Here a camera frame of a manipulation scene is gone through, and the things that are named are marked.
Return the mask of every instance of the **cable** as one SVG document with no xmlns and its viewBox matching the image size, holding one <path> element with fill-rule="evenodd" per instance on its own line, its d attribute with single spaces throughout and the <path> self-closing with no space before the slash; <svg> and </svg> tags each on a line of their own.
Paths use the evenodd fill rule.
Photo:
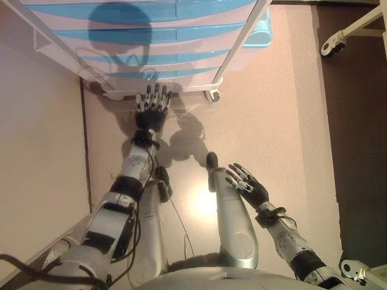
<svg viewBox="0 0 387 290">
<path fill-rule="evenodd" d="M 137 218 L 137 220 L 138 220 L 138 222 L 140 223 L 140 220 L 139 220 L 139 212 L 140 212 L 140 207 L 139 207 L 139 205 L 140 205 L 140 203 L 137 203 L 137 213 L 136 213 L 136 218 Z M 135 228 L 134 229 L 134 240 L 136 240 L 136 235 L 137 235 L 137 229 Z M 141 238 L 141 231 L 138 231 L 138 241 L 140 240 L 140 238 Z M 136 249 L 136 247 L 137 247 L 137 245 L 136 245 L 136 243 L 133 245 L 133 249 L 132 249 L 132 253 L 133 253 L 133 256 L 132 256 L 132 260 L 131 260 L 131 263 L 130 263 L 130 265 L 117 277 L 117 278 L 115 278 L 112 282 L 111 282 L 111 284 L 110 284 L 110 286 L 109 286 L 109 288 L 111 287 L 111 286 L 113 286 L 114 284 L 116 284 L 123 276 L 125 276 L 131 269 L 132 269 L 132 267 L 133 267 L 133 264 L 134 264 L 134 259 L 135 259 L 135 249 Z"/>
<path fill-rule="evenodd" d="M 101 290 L 108 290 L 108 287 L 106 286 L 105 282 L 95 277 L 69 277 L 69 276 L 46 274 L 29 267 L 28 265 L 26 265 L 25 263 L 22 263 L 17 258 L 7 254 L 0 254 L 0 260 L 4 260 L 12 264 L 13 266 L 20 269 L 22 272 L 38 280 L 51 282 L 51 283 L 58 283 L 58 284 L 91 285 Z"/>
<path fill-rule="evenodd" d="M 155 156 L 155 160 L 156 160 L 156 162 L 157 162 L 157 166 L 160 166 L 160 164 L 159 164 L 158 159 L 157 159 L 156 156 Z M 174 204 L 174 201 L 172 200 L 171 196 L 169 196 L 169 199 L 171 200 L 172 206 L 174 207 L 174 209 L 175 209 L 175 211 L 176 211 L 176 214 L 177 214 L 177 216 L 178 216 L 178 218 L 179 218 L 179 220 L 180 220 L 181 226 L 183 227 L 184 232 L 185 232 L 185 236 L 184 236 L 184 257 L 185 257 L 185 259 L 187 259 L 187 255 L 186 255 L 186 237 L 187 237 L 187 240 L 188 240 L 188 242 L 189 242 L 189 246 L 190 246 L 190 248 L 191 248 L 191 251 L 192 251 L 192 255 L 193 255 L 193 256 L 195 255 L 195 254 L 194 254 L 194 249 L 193 249 L 193 247 L 192 247 L 191 239 L 189 238 L 189 235 L 188 235 L 188 232 L 187 232 L 187 230 L 186 230 L 186 227 L 184 226 L 183 220 L 181 219 L 180 214 L 179 214 L 179 212 L 178 212 L 178 210 L 177 210 L 177 208 L 176 208 L 176 206 L 175 206 L 175 204 Z"/>
<path fill-rule="evenodd" d="M 148 176 L 148 178 L 147 178 L 147 180 L 146 180 L 146 182 L 145 182 L 145 184 L 144 184 L 144 187 L 143 187 L 143 189 L 142 189 L 142 191 L 141 191 L 141 193 L 140 193 L 140 198 L 139 198 L 138 200 L 141 200 L 141 196 L 142 196 L 142 194 L 143 194 L 143 192 L 144 192 L 145 186 L 146 186 L 146 184 L 148 183 L 148 181 L 150 180 L 151 176 L 153 175 L 153 170 L 154 170 L 154 165 L 155 165 L 155 164 L 154 164 L 153 157 L 152 157 L 151 153 L 149 152 L 148 148 L 145 147 L 145 150 L 146 150 L 146 152 L 148 153 L 149 157 L 151 158 L 151 161 L 152 161 L 152 167 L 151 167 L 151 172 L 150 172 L 150 174 L 149 174 L 149 176 Z M 138 202 L 138 203 L 137 203 L 136 219 L 137 219 L 138 223 L 140 224 L 140 218 L 139 218 L 139 215 L 138 215 L 139 211 L 140 211 L 140 203 Z M 134 240 L 137 240 L 136 235 L 137 235 L 137 228 L 134 229 Z M 138 231 L 138 241 L 140 241 L 140 238 L 141 238 L 141 230 Z M 134 264 L 134 259 L 135 259 L 135 249 L 136 249 L 136 247 L 137 247 L 137 244 L 138 244 L 138 242 L 135 242 L 135 244 L 133 245 L 133 249 L 132 249 L 132 251 L 130 252 L 130 253 L 132 254 L 132 260 L 131 260 L 131 263 L 129 264 L 129 266 L 128 266 L 128 267 L 127 267 L 127 268 L 126 268 L 126 269 L 125 269 L 125 270 L 124 270 L 117 278 L 115 278 L 115 279 L 111 282 L 111 284 L 110 284 L 109 287 L 111 287 L 112 285 L 116 284 L 123 276 L 125 276 L 125 275 L 132 269 L 133 264 Z"/>
<path fill-rule="evenodd" d="M 169 200 L 171 201 L 172 206 L 174 207 L 174 209 L 175 209 L 175 211 L 176 211 L 177 217 L 178 217 L 179 220 L 180 220 L 181 226 L 183 227 L 183 230 L 184 230 L 184 232 L 186 233 L 187 240 L 188 240 L 188 242 L 189 242 L 189 246 L 190 246 L 190 248 L 191 248 L 192 255 L 194 256 L 194 255 L 195 255 L 195 254 L 194 254 L 194 248 L 192 247 L 191 239 L 189 238 L 187 229 L 186 229 L 186 227 L 184 226 L 184 222 L 183 222 L 183 220 L 181 219 L 181 216 L 180 216 L 180 214 L 179 214 L 179 212 L 178 212 L 178 210 L 177 210 L 177 208 L 176 208 L 176 206 L 175 206 L 175 203 L 174 203 L 174 201 L 172 200 L 171 196 L 169 196 Z"/>
</svg>

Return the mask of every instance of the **drawer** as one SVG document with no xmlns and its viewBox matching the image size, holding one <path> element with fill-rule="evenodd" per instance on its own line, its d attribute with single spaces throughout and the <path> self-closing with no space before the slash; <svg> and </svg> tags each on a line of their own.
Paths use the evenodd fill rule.
<svg viewBox="0 0 387 290">
<path fill-rule="evenodd" d="M 235 31 L 244 23 L 175 28 L 53 30 L 57 36 L 119 45 L 166 44 L 207 39 Z"/>
<path fill-rule="evenodd" d="M 107 82 L 109 82 L 116 90 L 123 90 L 128 92 L 137 92 L 143 91 L 147 84 L 155 83 L 156 81 L 160 83 L 167 84 L 168 88 L 175 92 L 181 92 L 183 88 L 192 87 L 192 86 L 204 86 L 212 83 L 212 80 L 215 77 L 218 68 L 209 69 L 207 71 L 202 71 L 200 73 L 191 74 L 187 76 L 179 77 L 163 77 L 163 78 L 153 78 L 153 79 L 140 79 L 140 78 L 130 78 L 130 75 L 110 75 L 104 76 Z"/>
<path fill-rule="evenodd" d="M 77 19 L 71 16 L 59 16 L 42 12 L 41 10 L 31 9 L 31 11 L 52 30 L 87 30 L 87 29 L 129 29 L 129 28 L 163 28 L 163 27 L 197 27 L 202 25 L 221 25 L 230 22 L 244 22 L 248 18 L 255 2 L 243 5 L 230 11 L 217 13 L 198 18 L 190 18 L 176 21 L 163 22 L 102 22 L 90 19 Z"/>
<path fill-rule="evenodd" d="M 207 39 L 174 43 L 153 43 L 150 45 L 121 45 L 116 43 L 72 39 L 61 36 L 59 36 L 59 38 L 78 56 L 144 56 L 229 50 L 233 46 L 235 39 L 240 34 L 241 29 L 242 28 L 238 28 L 228 33 L 208 37 Z"/>
<path fill-rule="evenodd" d="M 214 68 L 223 64 L 228 50 L 208 53 L 166 54 L 160 56 L 85 56 L 89 66 L 104 73 L 155 71 L 179 71 L 192 68 Z"/>
<path fill-rule="evenodd" d="M 180 21 L 231 11 L 255 0 L 22 1 L 30 10 L 65 18 L 112 24 Z"/>
</svg>

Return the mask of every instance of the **plastic drawer unit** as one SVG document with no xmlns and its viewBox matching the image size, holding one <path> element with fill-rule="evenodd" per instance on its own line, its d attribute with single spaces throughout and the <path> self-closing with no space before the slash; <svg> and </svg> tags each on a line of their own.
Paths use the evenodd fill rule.
<svg viewBox="0 0 387 290">
<path fill-rule="evenodd" d="M 235 54 L 227 67 L 228 71 L 240 70 L 246 66 L 262 49 L 268 47 L 273 39 L 272 22 L 269 9 L 266 9 L 261 19 L 250 33 L 242 48 Z"/>
<path fill-rule="evenodd" d="M 34 46 L 107 96 L 209 91 L 270 0 L 5 0 L 34 28 Z"/>
</svg>

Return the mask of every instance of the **wall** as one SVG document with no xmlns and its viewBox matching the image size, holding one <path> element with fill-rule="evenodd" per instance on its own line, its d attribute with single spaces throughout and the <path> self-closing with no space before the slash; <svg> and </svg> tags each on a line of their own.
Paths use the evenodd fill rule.
<svg viewBox="0 0 387 290">
<path fill-rule="evenodd" d="M 82 107 L 77 76 L 3 3 L 0 35 L 0 252 L 26 261 L 88 213 Z"/>
</svg>

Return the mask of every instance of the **black cable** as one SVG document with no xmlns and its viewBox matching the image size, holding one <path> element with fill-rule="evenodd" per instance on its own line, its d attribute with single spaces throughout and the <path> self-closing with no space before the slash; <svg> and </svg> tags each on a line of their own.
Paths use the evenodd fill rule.
<svg viewBox="0 0 387 290">
<path fill-rule="evenodd" d="M 137 204 L 137 214 L 136 214 L 136 218 L 137 218 L 138 221 L 140 221 L 139 218 L 138 218 L 138 217 L 139 217 L 139 211 L 140 211 L 140 209 L 139 209 L 139 203 L 138 203 L 138 204 Z M 137 238 L 136 235 L 137 235 L 137 230 L 134 229 L 134 239 L 135 239 L 135 240 L 136 240 L 136 238 Z M 141 238 L 141 232 L 138 231 L 138 241 L 140 240 L 140 238 Z M 134 244 L 134 245 L 133 245 L 133 249 L 132 249 L 133 255 L 132 255 L 132 260 L 131 260 L 130 265 L 125 269 L 125 271 L 123 271 L 117 278 L 115 278 L 115 279 L 111 282 L 109 288 L 110 288 L 111 286 L 113 286 L 114 284 L 116 284 L 123 276 L 125 276 L 125 275 L 132 269 L 133 264 L 134 264 L 134 259 L 135 259 L 135 249 L 136 249 L 136 247 L 137 247 L 137 245 Z"/>
<path fill-rule="evenodd" d="M 151 178 L 151 176 L 152 176 L 152 174 L 153 174 L 153 170 L 154 170 L 154 160 L 153 160 L 153 157 L 152 157 L 151 153 L 149 152 L 148 148 L 145 147 L 145 150 L 146 150 L 146 152 L 148 153 L 149 157 L 151 158 L 151 161 L 152 161 L 152 167 L 151 167 L 151 172 L 150 172 L 150 174 L 149 174 L 149 176 L 148 176 L 148 178 L 147 178 L 147 180 L 146 180 L 146 182 L 145 182 L 145 184 L 144 184 L 144 187 L 143 187 L 143 189 L 142 189 L 142 191 L 141 191 L 140 198 L 139 198 L 138 200 L 141 199 L 141 196 L 142 196 L 142 194 L 143 194 L 143 192 L 144 192 L 145 186 L 146 186 L 146 184 L 148 183 L 148 181 L 150 180 L 150 178 Z M 139 211 L 140 211 L 140 203 L 138 202 L 138 203 L 137 203 L 137 220 L 138 220 L 138 222 L 140 223 L 140 219 L 139 219 L 139 217 L 138 217 Z M 136 234 L 137 234 L 137 233 L 136 233 L 136 229 L 135 229 L 135 230 L 134 230 L 134 240 L 137 239 Z M 138 231 L 138 241 L 140 241 L 140 238 L 141 238 L 141 230 Z M 123 276 L 125 276 L 125 275 L 132 269 L 133 264 L 134 264 L 134 259 L 135 259 L 135 249 L 136 249 L 136 247 L 137 247 L 137 244 L 138 244 L 138 243 L 135 243 L 135 244 L 133 245 L 133 249 L 132 249 L 132 260 L 131 260 L 130 265 L 125 269 L 125 271 L 123 271 L 117 278 L 115 278 L 115 279 L 111 282 L 111 284 L 110 284 L 109 287 L 111 287 L 112 285 L 116 284 Z"/>
<path fill-rule="evenodd" d="M 70 277 L 70 276 L 59 276 L 59 275 L 51 275 L 46 274 L 40 271 L 37 271 L 25 263 L 22 263 L 15 257 L 12 257 L 7 254 L 0 254 L 0 260 L 4 260 L 13 266 L 20 269 L 22 272 L 42 281 L 58 283 L 58 284 L 73 284 L 73 285 L 91 285 L 95 286 L 101 290 L 108 290 L 105 282 L 95 278 L 95 277 Z"/>
<path fill-rule="evenodd" d="M 134 247 L 137 247 L 138 246 L 138 243 L 140 242 L 140 237 L 141 237 L 141 222 L 140 222 L 140 219 L 138 218 L 138 208 L 137 208 L 137 211 L 136 211 L 136 220 L 135 220 L 135 228 L 134 228 L 134 236 L 136 235 L 136 231 L 138 231 L 138 237 L 137 237 L 137 240 L 135 241 L 135 244 L 134 244 Z M 117 263 L 119 261 L 122 261 L 124 259 L 126 259 L 127 257 L 129 257 L 132 253 L 133 253 L 133 249 L 131 249 L 129 252 L 127 252 L 124 256 L 122 257 L 119 257 L 115 260 L 112 260 L 110 262 L 110 264 L 113 264 L 113 263 Z"/>
</svg>

